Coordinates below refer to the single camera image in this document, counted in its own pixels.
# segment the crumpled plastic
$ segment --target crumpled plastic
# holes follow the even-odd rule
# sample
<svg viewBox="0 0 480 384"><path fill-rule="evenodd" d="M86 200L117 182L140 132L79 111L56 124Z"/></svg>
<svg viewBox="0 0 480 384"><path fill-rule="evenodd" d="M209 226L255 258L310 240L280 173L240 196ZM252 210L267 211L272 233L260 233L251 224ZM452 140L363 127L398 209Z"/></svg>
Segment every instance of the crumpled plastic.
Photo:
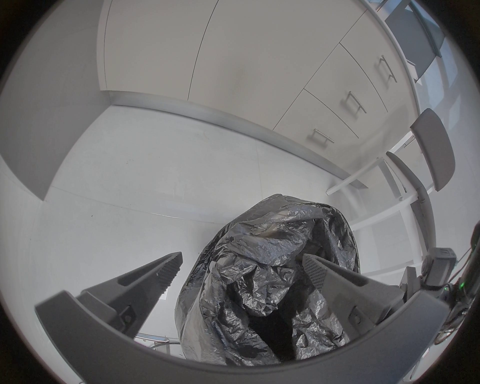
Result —
<svg viewBox="0 0 480 384"><path fill-rule="evenodd" d="M301 267L304 253L360 273L352 231L329 205L276 194L225 225L200 254L177 300L185 358L279 364L348 343Z"/></svg>

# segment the cable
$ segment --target cable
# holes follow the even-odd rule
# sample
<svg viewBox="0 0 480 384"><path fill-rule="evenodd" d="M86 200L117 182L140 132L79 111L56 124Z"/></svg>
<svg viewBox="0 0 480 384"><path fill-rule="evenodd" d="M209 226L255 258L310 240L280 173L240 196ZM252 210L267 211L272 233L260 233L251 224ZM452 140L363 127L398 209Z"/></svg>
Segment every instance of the cable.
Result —
<svg viewBox="0 0 480 384"><path fill-rule="evenodd" d="M468 249L467 249L467 252L465 252L465 253L463 254L463 256L460 258L460 260L458 260L458 262L460 262L460 261L465 257L465 255L468 253L468 251L470 251L471 249L472 249L471 247L468 248ZM467 261L465 261L465 263L462 265L462 267L461 267L458 271L455 272L455 274L450 278L450 280L448 280L449 283L451 283L452 280L453 280L460 272L462 272L463 268L465 268L465 266L467 265L468 261L470 260L470 256L472 255L472 253L473 253L473 252L470 252L470 254L468 255Z"/></svg>

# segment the wall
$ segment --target wall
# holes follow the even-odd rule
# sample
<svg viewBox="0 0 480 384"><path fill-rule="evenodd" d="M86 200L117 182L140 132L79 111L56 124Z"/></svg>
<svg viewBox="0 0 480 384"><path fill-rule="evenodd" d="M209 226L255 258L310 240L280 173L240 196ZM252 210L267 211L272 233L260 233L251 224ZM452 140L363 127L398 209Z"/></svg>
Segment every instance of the wall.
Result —
<svg viewBox="0 0 480 384"><path fill-rule="evenodd" d="M43 199L63 159L110 105L96 69L100 0L65 0L31 33L0 94L0 155Z"/></svg>

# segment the drawer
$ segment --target drawer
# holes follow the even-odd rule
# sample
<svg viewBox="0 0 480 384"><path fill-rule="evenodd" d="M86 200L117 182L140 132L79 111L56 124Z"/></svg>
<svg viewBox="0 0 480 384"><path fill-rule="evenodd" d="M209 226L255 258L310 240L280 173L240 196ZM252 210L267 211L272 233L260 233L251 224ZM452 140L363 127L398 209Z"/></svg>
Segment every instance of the drawer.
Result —
<svg viewBox="0 0 480 384"><path fill-rule="evenodd" d="M340 44L365 71L389 112L404 99L414 103L413 91L400 56L370 12L363 14Z"/></svg>
<svg viewBox="0 0 480 384"><path fill-rule="evenodd" d="M282 117L275 132L311 149L341 168L351 162L351 156L356 153L354 147L359 142L335 113L305 90L302 90Z"/></svg>
<svg viewBox="0 0 480 384"><path fill-rule="evenodd" d="M375 135L387 115L369 78L340 44L305 89L330 108L361 139Z"/></svg>

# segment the black plastic bag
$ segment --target black plastic bag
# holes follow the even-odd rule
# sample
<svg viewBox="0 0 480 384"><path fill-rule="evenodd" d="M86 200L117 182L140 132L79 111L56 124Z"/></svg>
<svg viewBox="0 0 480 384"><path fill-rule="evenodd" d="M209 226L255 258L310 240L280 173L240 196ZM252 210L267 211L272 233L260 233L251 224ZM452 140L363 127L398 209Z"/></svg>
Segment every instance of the black plastic bag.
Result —
<svg viewBox="0 0 480 384"><path fill-rule="evenodd" d="M360 273L352 231L329 205L277 194L223 227L175 307L185 357L254 366L346 344L338 319L296 261L304 253Z"/></svg>

